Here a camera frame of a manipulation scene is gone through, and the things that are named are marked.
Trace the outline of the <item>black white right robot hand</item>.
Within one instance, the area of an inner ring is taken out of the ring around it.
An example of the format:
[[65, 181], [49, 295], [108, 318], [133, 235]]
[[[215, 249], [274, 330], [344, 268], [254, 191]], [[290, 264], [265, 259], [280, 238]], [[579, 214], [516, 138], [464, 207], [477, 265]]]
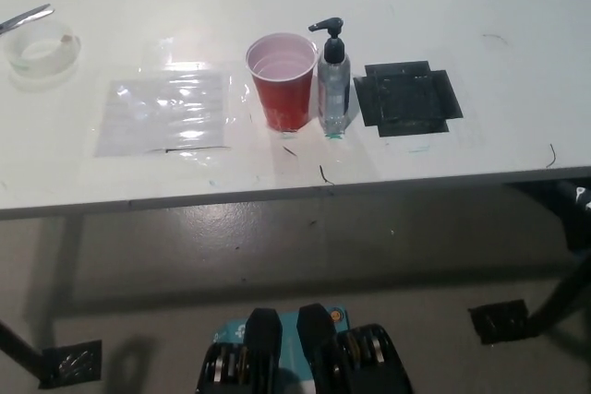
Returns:
[[557, 191], [570, 204], [582, 211], [590, 210], [590, 184], [560, 180], [556, 184]]

